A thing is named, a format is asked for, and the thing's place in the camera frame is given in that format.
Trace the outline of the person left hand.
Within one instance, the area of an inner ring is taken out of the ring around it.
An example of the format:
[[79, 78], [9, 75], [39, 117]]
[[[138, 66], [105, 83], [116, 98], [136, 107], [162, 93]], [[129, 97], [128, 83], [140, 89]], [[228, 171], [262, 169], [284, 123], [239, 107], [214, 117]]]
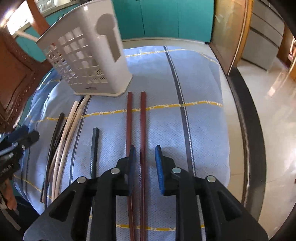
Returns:
[[16, 210], [17, 201], [13, 194], [13, 189], [11, 187], [11, 183], [9, 179], [5, 180], [5, 182], [1, 185], [1, 192], [3, 194], [3, 197], [6, 199], [6, 205], [8, 209]]

